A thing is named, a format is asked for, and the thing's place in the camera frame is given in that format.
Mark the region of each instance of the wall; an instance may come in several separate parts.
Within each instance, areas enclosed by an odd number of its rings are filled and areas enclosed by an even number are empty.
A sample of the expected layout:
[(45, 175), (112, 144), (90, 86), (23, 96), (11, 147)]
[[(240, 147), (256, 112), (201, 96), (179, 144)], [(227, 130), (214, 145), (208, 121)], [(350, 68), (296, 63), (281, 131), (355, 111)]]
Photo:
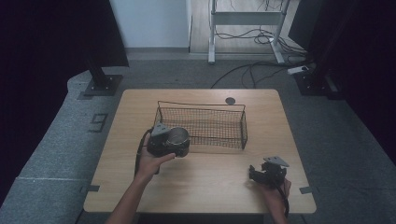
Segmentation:
[(110, 0), (125, 48), (188, 48), (191, 0)]

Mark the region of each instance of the black stand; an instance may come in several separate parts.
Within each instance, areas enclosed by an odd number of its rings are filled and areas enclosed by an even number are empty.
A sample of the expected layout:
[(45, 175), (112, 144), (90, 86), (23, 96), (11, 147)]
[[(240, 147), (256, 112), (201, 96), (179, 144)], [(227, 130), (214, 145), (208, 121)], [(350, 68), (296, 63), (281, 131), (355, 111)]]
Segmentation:
[(306, 96), (327, 96), (330, 100), (344, 100), (341, 88), (332, 81), (332, 74), (328, 72), (326, 76), (318, 82), (315, 74), (295, 74), (297, 86), (301, 95)]
[(85, 57), (92, 80), (79, 98), (92, 98), (93, 96), (113, 96), (122, 81), (122, 75), (105, 75), (92, 56), (88, 53)]

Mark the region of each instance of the gray carpet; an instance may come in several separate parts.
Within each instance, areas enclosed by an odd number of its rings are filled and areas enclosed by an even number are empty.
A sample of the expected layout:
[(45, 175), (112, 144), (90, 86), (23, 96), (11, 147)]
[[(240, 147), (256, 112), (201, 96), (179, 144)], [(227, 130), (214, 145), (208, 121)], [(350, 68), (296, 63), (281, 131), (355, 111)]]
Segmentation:
[[(247, 63), (254, 61), (209, 65), (206, 60), (132, 60), (130, 68), (104, 69), (108, 75), (123, 75), (115, 96), (91, 100), (78, 99), (91, 75), (71, 78), (64, 105), (1, 207), (0, 223), (104, 222), (108, 214), (80, 211), (122, 92), (209, 89), (226, 72)], [(277, 70), (255, 67), (255, 79)], [(244, 88), (244, 71), (231, 73), (215, 88)], [(252, 88), (248, 75), (244, 84)], [(312, 215), (291, 214), (290, 223), (396, 223), (396, 168), (345, 101), (302, 96), (285, 70), (257, 88), (278, 90), (318, 207)], [(98, 114), (107, 115), (106, 124), (101, 132), (92, 132), (101, 129), (92, 122)], [(260, 216), (236, 216), (142, 216), (140, 223), (262, 223)]]

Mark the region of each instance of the metal wire basket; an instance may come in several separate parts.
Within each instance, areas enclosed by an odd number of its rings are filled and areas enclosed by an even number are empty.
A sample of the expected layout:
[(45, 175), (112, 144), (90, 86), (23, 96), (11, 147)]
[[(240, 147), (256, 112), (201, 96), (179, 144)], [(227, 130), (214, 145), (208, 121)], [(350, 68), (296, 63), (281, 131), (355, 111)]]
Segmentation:
[(191, 145), (210, 145), (244, 149), (248, 129), (244, 105), (193, 105), (158, 102), (154, 124), (182, 127)]

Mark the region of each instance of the black panel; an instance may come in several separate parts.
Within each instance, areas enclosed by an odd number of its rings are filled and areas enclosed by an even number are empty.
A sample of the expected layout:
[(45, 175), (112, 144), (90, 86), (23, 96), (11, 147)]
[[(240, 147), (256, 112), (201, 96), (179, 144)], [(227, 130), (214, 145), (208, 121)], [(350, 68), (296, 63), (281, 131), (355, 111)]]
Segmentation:
[[(341, 94), (396, 161), (396, 2), (302, 0), (290, 37), (317, 64), (311, 85), (329, 75)], [(304, 34), (308, 22), (312, 35)]]
[(289, 37), (304, 49), (311, 49), (311, 38), (318, 21), (322, 2), (323, 0), (301, 0), (297, 7)]
[(98, 66), (128, 66), (108, 0), (1, 1), (2, 202), (63, 104), (67, 80)]

